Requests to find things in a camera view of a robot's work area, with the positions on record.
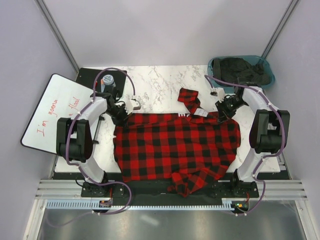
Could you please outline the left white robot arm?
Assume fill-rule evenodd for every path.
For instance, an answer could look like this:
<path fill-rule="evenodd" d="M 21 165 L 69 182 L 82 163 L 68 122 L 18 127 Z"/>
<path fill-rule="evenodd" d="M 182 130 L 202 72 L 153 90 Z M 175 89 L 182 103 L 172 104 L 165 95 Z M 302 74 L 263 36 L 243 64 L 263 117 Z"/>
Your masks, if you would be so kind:
<path fill-rule="evenodd" d="M 105 172 L 94 158 L 92 124 L 103 114 L 108 114 L 116 126 L 123 126 L 133 112 L 134 100 L 124 98 L 117 101 L 111 93 L 96 92 L 75 117 L 61 117 L 56 125 L 56 153 L 69 166 L 75 166 L 92 183 L 92 191 L 99 197 L 106 196 L 110 185 L 104 181 Z"/>

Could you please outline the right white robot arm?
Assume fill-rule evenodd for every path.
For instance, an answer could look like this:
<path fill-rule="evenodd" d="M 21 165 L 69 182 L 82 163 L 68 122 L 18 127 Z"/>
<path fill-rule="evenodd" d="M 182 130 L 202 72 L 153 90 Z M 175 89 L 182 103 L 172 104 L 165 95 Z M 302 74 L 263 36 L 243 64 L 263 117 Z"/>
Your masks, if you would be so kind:
<path fill-rule="evenodd" d="M 265 161 L 283 152 L 288 139 L 290 113 L 272 104 L 261 87 L 228 82 L 224 84 L 234 87 L 234 95 L 224 95 L 215 103 L 220 124 L 230 120 L 244 105 L 249 106 L 254 113 L 249 132 L 250 150 L 242 165 L 234 171 L 229 184 L 230 193 L 240 197 L 247 188 L 254 188 Z"/>

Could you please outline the red black plaid shirt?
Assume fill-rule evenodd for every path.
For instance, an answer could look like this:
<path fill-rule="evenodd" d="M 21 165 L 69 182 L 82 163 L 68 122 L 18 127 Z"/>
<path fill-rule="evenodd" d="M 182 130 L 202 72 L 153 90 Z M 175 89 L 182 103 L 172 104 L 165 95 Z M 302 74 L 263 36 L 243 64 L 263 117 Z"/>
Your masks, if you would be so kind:
<path fill-rule="evenodd" d="M 181 88 L 187 113 L 134 113 L 114 130 L 114 159 L 125 182 L 165 180 L 186 197 L 221 179 L 241 145 L 239 124 L 203 113 L 198 92 Z"/>

